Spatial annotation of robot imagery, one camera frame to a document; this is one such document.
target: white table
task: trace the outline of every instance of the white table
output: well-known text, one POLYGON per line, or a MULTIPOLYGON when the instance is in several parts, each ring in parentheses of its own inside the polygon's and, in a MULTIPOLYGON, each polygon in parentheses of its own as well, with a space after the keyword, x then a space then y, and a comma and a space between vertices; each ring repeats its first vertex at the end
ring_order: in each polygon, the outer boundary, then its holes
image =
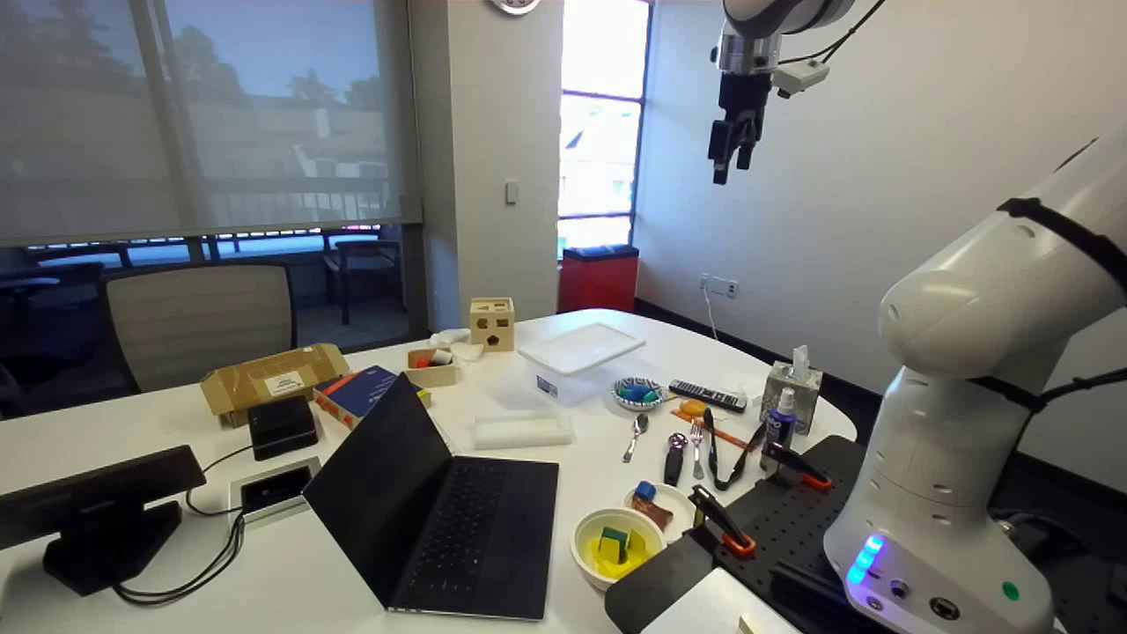
MULTIPOLYGON (((635 337, 643 337, 637 353, 610 365, 598 365, 591 379, 605 379, 610 375, 640 375, 667 384, 672 376, 678 376, 723 392, 741 392, 753 412, 766 376, 766 365, 739 349, 730 349, 723 341, 700 337, 660 322, 643 322, 613 310, 582 310, 523 322, 516 325, 516 346, 551 337, 582 325, 610 325, 629 331, 635 337)), ((354 353, 349 356, 349 362, 350 371, 374 362, 401 371, 406 349, 416 346, 354 353)), ((59 580, 46 577, 37 555, 53 534, 12 548, 0 548, 0 629, 613 629, 601 611, 601 594, 586 589, 586 580, 569 559, 569 528, 595 508, 624 503, 637 479, 659 484, 664 442, 667 432, 685 426, 664 404, 652 416, 652 429, 637 442, 635 462, 624 466, 629 416, 618 412, 605 396, 610 389, 583 403, 565 403, 565 407, 555 407, 555 403, 549 403, 561 416, 575 422, 575 444, 523 452, 471 452, 469 422, 477 412, 488 416, 547 404, 547 399, 536 392, 529 362, 516 353, 493 353, 477 362, 466 362, 461 379, 453 389, 433 389, 428 416, 444 429, 453 454, 510 454, 561 462, 547 621, 523 624, 482 618, 385 612, 350 570, 350 565, 320 528, 320 521, 305 508, 296 508, 246 524, 238 559, 205 593, 161 611, 123 605, 111 593, 82 599, 59 580)), ((748 438, 753 420, 719 416, 719 426, 737 438, 748 438)), ((802 452, 831 432, 849 442, 856 438, 851 422, 834 404, 820 403, 814 432, 800 438, 797 449, 802 452)), ((318 449, 274 462, 300 462, 308 454, 320 454, 325 462, 342 438, 346 426, 325 420, 325 442, 318 449)), ((25 416, 0 422, 0 492, 173 444, 190 444, 198 462, 207 466, 210 457, 250 444, 250 432, 220 429, 207 412, 199 389, 193 384, 137 399, 98 403, 85 407, 25 416)), ((723 444, 723 467, 730 467, 733 457, 737 449, 723 444)), ((254 462, 250 454, 238 454, 217 466, 215 473, 207 473, 207 485, 198 492, 198 503, 225 503, 231 479, 264 473, 274 462, 254 462)), ((748 476, 730 492, 719 492, 719 500, 746 492, 758 476, 753 466, 758 462, 748 462, 748 476)), ((678 492, 685 492, 689 485, 692 476, 685 466, 678 492)), ((184 516, 174 534, 149 565, 149 570, 131 580, 131 589, 184 585, 217 553, 225 528, 225 521, 184 516)))

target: white wall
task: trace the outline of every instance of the white wall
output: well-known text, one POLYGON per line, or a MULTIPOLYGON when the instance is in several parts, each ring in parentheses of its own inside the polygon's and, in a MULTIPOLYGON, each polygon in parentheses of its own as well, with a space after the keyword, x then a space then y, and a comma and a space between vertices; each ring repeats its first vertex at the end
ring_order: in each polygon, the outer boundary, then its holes
MULTIPOLYGON (((739 295, 714 303, 723 331, 773 353, 808 341, 820 365, 868 392, 899 365, 878 337, 883 289, 1127 118, 1124 0, 894 0, 820 89, 770 100, 753 170, 710 188, 709 48, 723 14, 710 0, 656 6, 640 301, 709 322, 696 276, 739 277, 739 295)), ((841 27, 787 39, 785 53, 841 27)), ((1124 336, 1124 318, 1082 336, 1055 379, 1124 365, 1124 336)), ((1026 452, 1127 491, 1124 404, 1127 389, 1061 403, 1026 452)))
POLYGON ((412 0, 428 326, 469 295, 555 310, 564 4, 503 18, 487 0, 412 0))

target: black laptop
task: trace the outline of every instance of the black laptop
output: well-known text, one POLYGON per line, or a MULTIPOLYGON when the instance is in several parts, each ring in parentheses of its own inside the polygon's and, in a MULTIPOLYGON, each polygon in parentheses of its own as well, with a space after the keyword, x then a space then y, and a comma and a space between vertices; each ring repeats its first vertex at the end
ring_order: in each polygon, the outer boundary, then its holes
POLYGON ((539 621, 561 466, 450 457, 396 376, 305 485, 387 611, 539 621))

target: wall outlet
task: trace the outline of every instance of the wall outlet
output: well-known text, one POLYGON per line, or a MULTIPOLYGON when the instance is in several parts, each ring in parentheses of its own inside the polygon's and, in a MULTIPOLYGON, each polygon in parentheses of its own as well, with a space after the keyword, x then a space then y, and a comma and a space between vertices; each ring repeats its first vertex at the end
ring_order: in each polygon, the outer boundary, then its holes
POLYGON ((723 277, 723 276, 700 276, 700 289, 709 295, 723 295, 723 301, 737 301, 737 277, 723 277))

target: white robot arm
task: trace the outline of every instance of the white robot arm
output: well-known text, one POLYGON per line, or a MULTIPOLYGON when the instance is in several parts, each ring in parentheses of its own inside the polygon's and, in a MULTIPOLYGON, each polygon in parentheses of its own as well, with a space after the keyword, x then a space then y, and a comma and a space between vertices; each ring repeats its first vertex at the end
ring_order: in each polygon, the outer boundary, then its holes
POLYGON ((820 63, 778 63, 778 39, 838 22, 851 0, 723 0, 730 27, 714 46, 723 72, 719 107, 723 119, 710 125, 709 160, 710 184, 730 184, 730 162, 748 164, 748 150, 765 130, 766 96, 802 92, 826 72, 820 63))
POLYGON ((1054 629, 1042 575, 987 503, 1064 346, 1127 301, 1127 127, 889 285, 903 371, 824 534, 849 602, 889 629, 1054 629))

